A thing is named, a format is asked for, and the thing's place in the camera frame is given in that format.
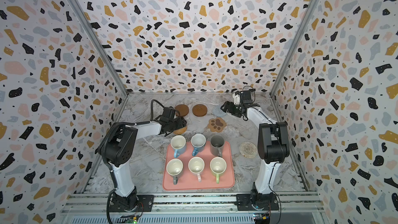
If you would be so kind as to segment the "brown wooden coaster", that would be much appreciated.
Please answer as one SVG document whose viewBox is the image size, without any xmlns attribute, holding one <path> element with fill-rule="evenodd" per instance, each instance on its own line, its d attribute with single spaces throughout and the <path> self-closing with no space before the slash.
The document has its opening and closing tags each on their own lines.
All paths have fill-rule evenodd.
<svg viewBox="0 0 398 224">
<path fill-rule="evenodd" d="M 203 117 L 207 114 L 207 107 L 203 104 L 197 104 L 192 108 L 193 115 Z"/>
<path fill-rule="evenodd" d="M 189 107 L 185 104 L 179 104 L 175 106 L 175 110 L 176 110 L 176 116 L 178 117 L 184 117 L 189 113 Z"/>
</svg>

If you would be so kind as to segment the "cork paw coaster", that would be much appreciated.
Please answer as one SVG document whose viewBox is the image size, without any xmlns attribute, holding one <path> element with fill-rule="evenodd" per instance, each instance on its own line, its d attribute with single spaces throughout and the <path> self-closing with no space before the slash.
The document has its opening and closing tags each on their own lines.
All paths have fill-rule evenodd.
<svg viewBox="0 0 398 224">
<path fill-rule="evenodd" d="M 212 118 L 209 120 L 207 127 L 211 132 L 220 133 L 227 126 L 227 123 L 220 117 Z"/>
</svg>

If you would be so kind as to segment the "light blue woven coaster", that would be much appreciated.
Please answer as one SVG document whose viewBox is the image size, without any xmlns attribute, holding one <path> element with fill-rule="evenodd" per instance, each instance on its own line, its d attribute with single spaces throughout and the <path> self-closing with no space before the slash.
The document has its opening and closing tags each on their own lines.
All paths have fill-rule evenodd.
<svg viewBox="0 0 398 224">
<path fill-rule="evenodd" d="M 215 115 L 216 117 L 224 117 L 227 115 L 227 113 L 225 113 L 222 109 L 221 106 L 215 106 L 212 110 L 212 114 Z"/>
</svg>

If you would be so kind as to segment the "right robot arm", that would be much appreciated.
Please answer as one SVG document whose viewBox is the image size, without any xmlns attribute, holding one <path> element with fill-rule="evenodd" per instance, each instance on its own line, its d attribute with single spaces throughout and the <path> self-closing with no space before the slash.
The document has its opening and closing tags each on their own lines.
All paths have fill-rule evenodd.
<svg viewBox="0 0 398 224">
<path fill-rule="evenodd" d="M 235 117 L 250 120 L 258 127 L 257 151 L 261 158 L 260 171 L 249 199 L 242 201 L 242 204 L 248 203 L 256 210 L 271 207 L 278 200 L 273 190 L 278 169 L 290 154 L 287 123 L 272 119 L 256 103 L 235 105 L 227 101 L 220 109 Z"/>
</svg>

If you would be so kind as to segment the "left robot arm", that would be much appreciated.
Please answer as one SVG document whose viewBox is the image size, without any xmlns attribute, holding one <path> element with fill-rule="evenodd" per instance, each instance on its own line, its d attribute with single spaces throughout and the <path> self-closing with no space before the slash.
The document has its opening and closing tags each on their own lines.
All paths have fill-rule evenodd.
<svg viewBox="0 0 398 224">
<path fill-rule="evenodd" d="M 155 135 L 165 136 L 187 126 L 180 111 L 173 107 L 164 107 L 158 117 L 143 122 L 115 122 L 104 137 L 97 152 L 109 169 L 114 189 L 110 193 L 112 203 L 120 204 L 123 209 L 136 207 L 137 190 L 130 173 L 130 159 L 137 140 Z"/>
</svg>

